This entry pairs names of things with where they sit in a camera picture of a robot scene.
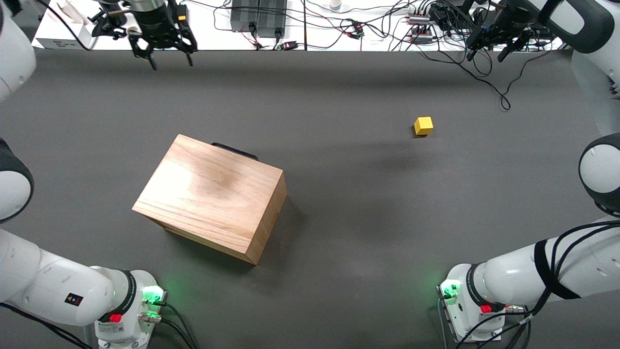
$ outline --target white cable tie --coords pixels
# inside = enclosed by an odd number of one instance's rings
[[[520,325],[525,325],[525,324],[527,324],[528,322],[530,322],[530,320],[531,320],[531,319],[533,319],[533,318],[534,318],[534,315],[530,315],[530,316],[526,317],[525,319],[523,319],[523,320],[519,321],[519,324],[520,324]]]

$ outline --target gray table surface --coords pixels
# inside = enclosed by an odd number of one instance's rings
[[[577,176],[600,134],[561,53],[528,66],[507,113],[458,67],[411,53],[199,53],[193,68],[159,53],[157,72],[126,52],[37,55],[0,105],[0,136],[36,182],[2,228],[150,271],[202,348],[442,348],[434,287],[452,266],[603,216]],[[529,57],[495,62],[492,81]],[[425,115],[435,131],[413,138]],[[177,134],[284,169],[290,195],[259,266],[131,211]],[[549,304],[530,348],[617,347],[615,297]],[[8,311],[0,324],[2,348],[71,348]],[[176,347],[158,327],[151,348]]]

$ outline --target white bottle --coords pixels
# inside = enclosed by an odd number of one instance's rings
[[[342,5],[342,0],[329,0],[329,8],[334,12],[340,11],[340,5]]]

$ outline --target green light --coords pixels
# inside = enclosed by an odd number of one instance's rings
[[[155,286],[146,286],[142,289],[142,301],[161,301],[164,297],[164,290],[155,285]]]

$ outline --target gray cable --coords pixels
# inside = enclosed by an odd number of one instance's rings
[[[443,335],[443,349],[448,349],[448,340],[446,339],[446,330],[443,328],[443,318],[441,317],[441,298],[437,299],[437,313],[439,314],[439,323],[441,324],[441,334]]]

